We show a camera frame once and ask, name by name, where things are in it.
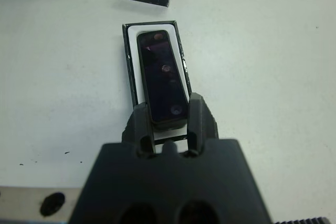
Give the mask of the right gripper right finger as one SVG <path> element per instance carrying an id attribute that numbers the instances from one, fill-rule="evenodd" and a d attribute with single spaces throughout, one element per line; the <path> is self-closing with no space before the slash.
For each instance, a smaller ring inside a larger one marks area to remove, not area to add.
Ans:
<path id="1" fill-rule="evenodd" d="M 191 93 L 188 103 L 187 144 L 188 150 L 200 155 L 208 139 L 218 138 L 218 127 L 204 98 Z"/>

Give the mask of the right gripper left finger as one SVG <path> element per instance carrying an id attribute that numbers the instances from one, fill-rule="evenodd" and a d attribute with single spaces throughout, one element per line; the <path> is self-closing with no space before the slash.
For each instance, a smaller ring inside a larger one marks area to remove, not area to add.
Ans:
<path id="1" fill-rule="evenodd" d="M 146 103 L 140 103 L 133 108 L 122 132 L 121 142 L 131 144 L 139 157 L 149 157 L 155 154 L 152 123 Z"/>

